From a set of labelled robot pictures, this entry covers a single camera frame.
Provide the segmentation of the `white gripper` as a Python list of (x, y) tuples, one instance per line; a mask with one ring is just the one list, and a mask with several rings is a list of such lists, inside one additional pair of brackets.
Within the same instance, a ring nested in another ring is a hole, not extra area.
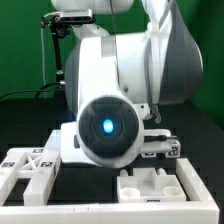
[(69, 122), (61, 126), (60, 155), (63, 163), (130, 164), (139, 154), (170, 152), (173, 142), (174, 137), (167, 129), (145, 129), (140, 142), (135, 143), (127, 153), (117, 158), (103, 158), (78, 142), (76, 123)]

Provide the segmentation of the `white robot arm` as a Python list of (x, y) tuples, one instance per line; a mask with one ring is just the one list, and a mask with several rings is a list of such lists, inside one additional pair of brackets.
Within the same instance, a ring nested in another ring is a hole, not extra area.
[(61, 159), (122, 168), (140, 154), (176, 157), (180, 144), (159, 121), (161, 104), (184, 102), (203, 71), (200, 50), (176, 0), (141, 0), (150, 20), (142, 33), (111, 35), (96, 14), (122, 13), (134, 0), (51, 0), (79, 42), (68, 57), (66, 98), (75, 121), (61, 127)]

